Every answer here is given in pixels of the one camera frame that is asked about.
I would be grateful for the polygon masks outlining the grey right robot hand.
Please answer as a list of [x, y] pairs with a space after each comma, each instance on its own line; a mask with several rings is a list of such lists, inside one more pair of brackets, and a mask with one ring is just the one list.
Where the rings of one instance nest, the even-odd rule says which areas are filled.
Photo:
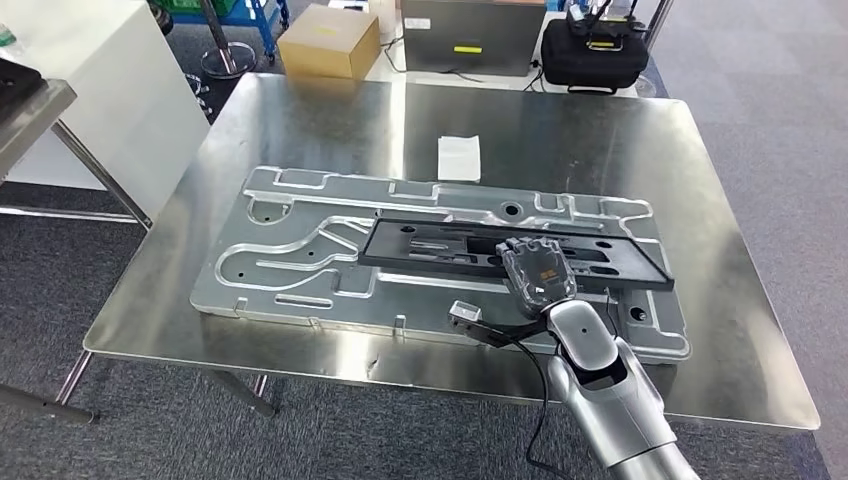
[[509, 280], [508, 289], [530, 320], [550, 307], [573, 300], [577, 282], [559, 243], [549, 237], [510, 237], [496, 245]]

